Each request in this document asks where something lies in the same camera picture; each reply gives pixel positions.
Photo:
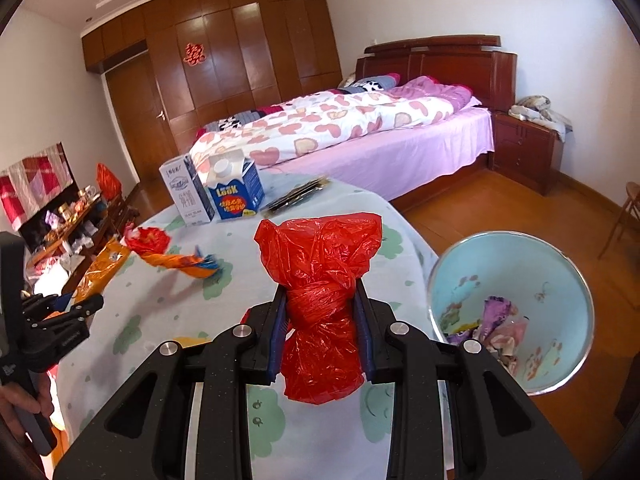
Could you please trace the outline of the person's left hand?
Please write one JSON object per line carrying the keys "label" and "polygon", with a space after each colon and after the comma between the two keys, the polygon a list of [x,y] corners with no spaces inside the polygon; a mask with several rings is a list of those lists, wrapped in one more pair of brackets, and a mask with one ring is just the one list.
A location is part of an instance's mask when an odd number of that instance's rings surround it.
{"label": "person's left hand", "polygon": [[19,444],[26,442],[26,432],[15,410],[21,408],[30,414],[41,413],[49,418],[54,411],[50,389],[51,382],[47,373],[37,375],[38,396],[35,398],[15,382],[0,388],[1,417]]}

